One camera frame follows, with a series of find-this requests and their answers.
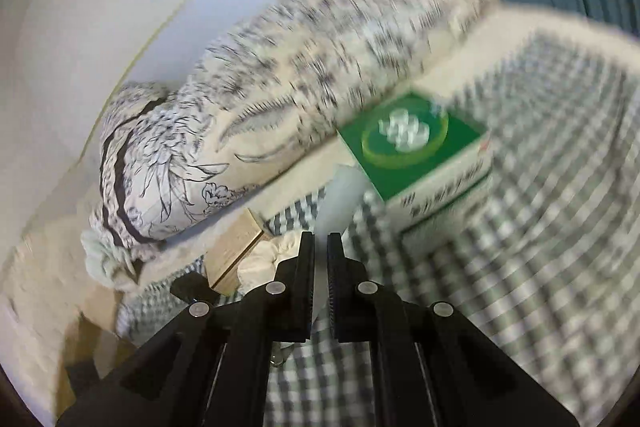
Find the white wall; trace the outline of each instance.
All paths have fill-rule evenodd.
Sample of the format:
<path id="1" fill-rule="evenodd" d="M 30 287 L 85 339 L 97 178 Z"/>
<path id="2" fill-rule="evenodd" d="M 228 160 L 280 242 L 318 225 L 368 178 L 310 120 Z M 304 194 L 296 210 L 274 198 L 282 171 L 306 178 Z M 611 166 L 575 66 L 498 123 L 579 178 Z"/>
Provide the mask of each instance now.
<path id="1" fill-rule="evenodd" d="M 0 262 L 183 0 L 0 0 Z"/>

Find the floral print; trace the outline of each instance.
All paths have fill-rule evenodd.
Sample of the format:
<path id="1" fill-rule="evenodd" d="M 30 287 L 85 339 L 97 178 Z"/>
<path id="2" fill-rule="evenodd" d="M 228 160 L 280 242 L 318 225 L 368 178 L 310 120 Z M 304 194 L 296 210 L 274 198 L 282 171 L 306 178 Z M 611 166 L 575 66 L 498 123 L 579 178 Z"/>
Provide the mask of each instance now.
<path id="1" fill-rule="evenodd" d="M 124 87 L 100 134 L 105 243 L 180 232 L 287 169 L 497 0 L 279 0 L 212 42 L 177 91 Z"/>

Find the green box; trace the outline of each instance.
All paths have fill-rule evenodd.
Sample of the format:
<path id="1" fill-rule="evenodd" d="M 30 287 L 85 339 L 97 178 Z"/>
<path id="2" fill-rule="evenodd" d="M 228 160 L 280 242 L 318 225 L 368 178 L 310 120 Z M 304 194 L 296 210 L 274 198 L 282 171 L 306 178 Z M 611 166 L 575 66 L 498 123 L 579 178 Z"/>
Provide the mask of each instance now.
<path id="1" fill-rule="evenodd" d="M 385 201 L 396 232 L 425 229 L 429 222 L 442 228 L 438 214 L 460 220 L 486 198 L 492 165 L 487 129 L 431 96 L 409 92 L 364 111 L 338 132 Z M 445 227 L 447 235 L 460 226 Z"/>

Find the pillow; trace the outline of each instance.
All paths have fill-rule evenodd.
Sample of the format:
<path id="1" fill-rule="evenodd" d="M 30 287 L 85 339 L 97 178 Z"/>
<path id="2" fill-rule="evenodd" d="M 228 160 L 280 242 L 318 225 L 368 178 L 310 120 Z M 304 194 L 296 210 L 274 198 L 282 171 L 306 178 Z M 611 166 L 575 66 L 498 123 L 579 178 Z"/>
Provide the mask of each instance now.
<path id="1" fill-rule="evenodd" d="M 207 47 L 177 92 L 116 97 L 92 227 L 132 248 L 203 220 L 424 72 L 497 1 L 279 0 Z"/>

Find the gingham fabric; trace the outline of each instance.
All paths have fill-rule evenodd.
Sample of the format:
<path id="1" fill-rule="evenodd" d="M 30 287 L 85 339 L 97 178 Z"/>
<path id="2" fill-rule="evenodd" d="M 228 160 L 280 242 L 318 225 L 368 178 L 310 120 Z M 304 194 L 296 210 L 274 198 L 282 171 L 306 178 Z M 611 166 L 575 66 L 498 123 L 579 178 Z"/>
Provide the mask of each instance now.
<path id="1" fill-rule="evenodd" d="M 402 299 L 456 306 L 584 427 L 640 363 L 640 91 L 588 50 L 537 35 L 455 100 L 492 130 L 484 213 L 432 252 L 404 251 L 370 195 L 343 236 L 348 257 Z M 321 194 L 268 222 L 312 229 Z M 265 425 L 374 424 L 366 344 L 337 344 L 326 314 L 272 368 Z"/>

